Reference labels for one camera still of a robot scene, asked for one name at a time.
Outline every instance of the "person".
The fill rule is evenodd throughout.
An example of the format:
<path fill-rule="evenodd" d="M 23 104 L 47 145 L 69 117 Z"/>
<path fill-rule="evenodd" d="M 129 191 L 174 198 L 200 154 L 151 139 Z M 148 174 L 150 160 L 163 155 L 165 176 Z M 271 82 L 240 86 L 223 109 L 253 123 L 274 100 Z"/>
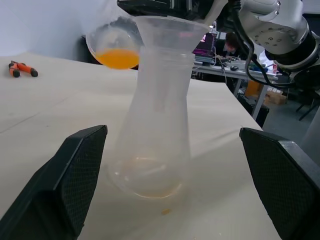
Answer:
<path fill-rule="evenodd" d="M 236 57 L 241 60 L 247 59 L 247 54 L 241 49 L 237 36 L 233 32 L 227 33 L 225 39 L 217 39 L 215 41 L 215 54 L 223 58 Z"/>

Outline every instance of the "desk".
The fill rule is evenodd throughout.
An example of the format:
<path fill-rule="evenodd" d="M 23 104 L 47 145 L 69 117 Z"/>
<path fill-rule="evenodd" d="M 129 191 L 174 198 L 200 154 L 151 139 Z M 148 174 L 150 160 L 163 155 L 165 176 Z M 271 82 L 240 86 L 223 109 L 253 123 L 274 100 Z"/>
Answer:
<path fill-rule="evenodd" d="M 198 73 L 217 75 L 217 76 L 226 75 L 229 78 L 238 79 L 236 86 L 235 86 L 235 89 L 234 89 L 234 92 L 233 92 L 235 97 L 237 97 L 237 95 L 238 95 L 238 91 L 239 91 L 242 79 L 248 78 L 246 72 L 244 72 L 242 70 L 231 71 L 229 67 L 225 67 L 224 71 L 223 71 L 220 66 L 202 66 L 202 64 L 199 62 L 194 63 L 194 70 L 193 71 L 198 72 Z M 250 73 L 257 80 L 265 82 L 264 76 L 262 75 L 261 72 L 250 71 Z M 277 76 L 273 73 L 267 73 L 267 75 L 268 75 L 268 78 L 270 81 L 278 80 Z M 252 117 L 254 120 L 257 119 L 260 108 L 261 108 L 262 104 L 264 103 L 267 89 L 268 89 L 268 86 L 264 85 L 260 90 L 256 104 L 255 104 L 254 109 L 252 111 Z"/>
<path fill-rule="evenodd" d="M 10 77 L 10 60 L 33 66 L 39 77 Z M 135 91 L 137 71 L 27 53 L 2 57 L 0 66 L 0 216 L 67 136 L 107 124 L 98 183 L 79 240 L 280 240 L 254 187 L 239 138 L 241 127 L 259 126 L 225 84 L 190 82 L 194 181 L 182 210 L 159 213 L 162 224 L 156 222 L 154 229 L 154 221 L 137 225 L 133 216 L 141 212 L 108 190 L 104 171 Z"/>

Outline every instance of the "orange pliers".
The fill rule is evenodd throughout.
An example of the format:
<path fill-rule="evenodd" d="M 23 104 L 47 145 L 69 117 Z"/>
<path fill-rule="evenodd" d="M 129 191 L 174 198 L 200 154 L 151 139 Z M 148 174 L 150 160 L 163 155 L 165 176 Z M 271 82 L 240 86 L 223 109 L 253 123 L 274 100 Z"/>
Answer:
<path fill-rule="evenodd" d="M 38 72 L 33 67 L 27 66 L 24 63 L 11 61 L 9 64 L 9 73 L 12 77 L 20 77 L 20 71 L 30 74 L 32 77 L 38 77 Z"/>

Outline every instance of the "orange liquid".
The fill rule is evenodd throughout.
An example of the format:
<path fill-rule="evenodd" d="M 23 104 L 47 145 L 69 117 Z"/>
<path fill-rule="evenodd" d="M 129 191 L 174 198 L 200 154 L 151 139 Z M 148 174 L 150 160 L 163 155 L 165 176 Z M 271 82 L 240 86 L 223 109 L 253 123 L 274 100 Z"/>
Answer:
<path fill-rule="evenodd" d="M 131 69 L 139 64 L 138 53 L 128 49 L 109 49 L 97 53 L 95 57 L 101 64 L 112 69 Z"/>

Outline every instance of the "floor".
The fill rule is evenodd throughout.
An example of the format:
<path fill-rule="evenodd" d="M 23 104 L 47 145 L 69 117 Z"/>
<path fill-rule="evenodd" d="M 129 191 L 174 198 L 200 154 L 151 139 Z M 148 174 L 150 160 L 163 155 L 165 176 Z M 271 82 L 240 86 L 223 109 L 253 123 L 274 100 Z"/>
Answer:
<path fill-rule="evenodd" d="M 309 106 L 304 106 L 299 112 L 296 112 L 299 106 L 300 103 L 291 100 L 284 105 L 269 104 L 270 112 L 263 125 L 263 130 L 292 140 L 299 145 L 317 112 L 317 109 L 314 109 L 299 121 L 299 118 L 309 109 Z"/>

